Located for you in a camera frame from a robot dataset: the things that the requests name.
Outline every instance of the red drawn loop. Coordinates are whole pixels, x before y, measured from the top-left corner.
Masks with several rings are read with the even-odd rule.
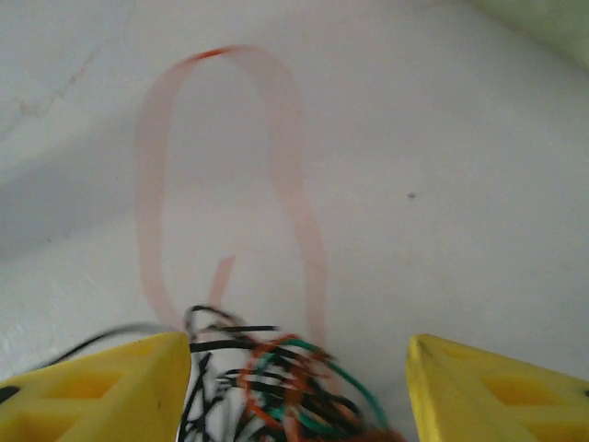
[[[266,104],[271,182],[278,201],[292,222],[301,251],[308,327],[314,341],[324,346],[327,259],[319,224],[303,183],[301,99],[289,70],[260,48],[224,47],[193,55],[175,64],[157,79],[141,108],[134,141],[137,161],[135,222],[140,277],[145,295],[162,321],[181,328],[182,315],[171,303],[162,267],[167,138],[182,84],[197,63],[217,55],[227,57],[242,67],[253,78]],[[232,264],[233,261],[226,262],[225,267],[228,266],[230,271]],[[223,288],[220,290],[215,291],[214,288],[212,292],[211,300],[216,304],[221,301]]]

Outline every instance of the white floor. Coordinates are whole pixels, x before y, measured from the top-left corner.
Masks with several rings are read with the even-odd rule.
[[[416,440],[409,337],[587,378],[589,75],[459,1],[58,0],[0,5],[0,378],[155,320],[135,235],[134,126],[156,78],[253,44],[302,95],[330,351]],[[203,62],[169,137],[165,288],[307,334],[251,79]]]

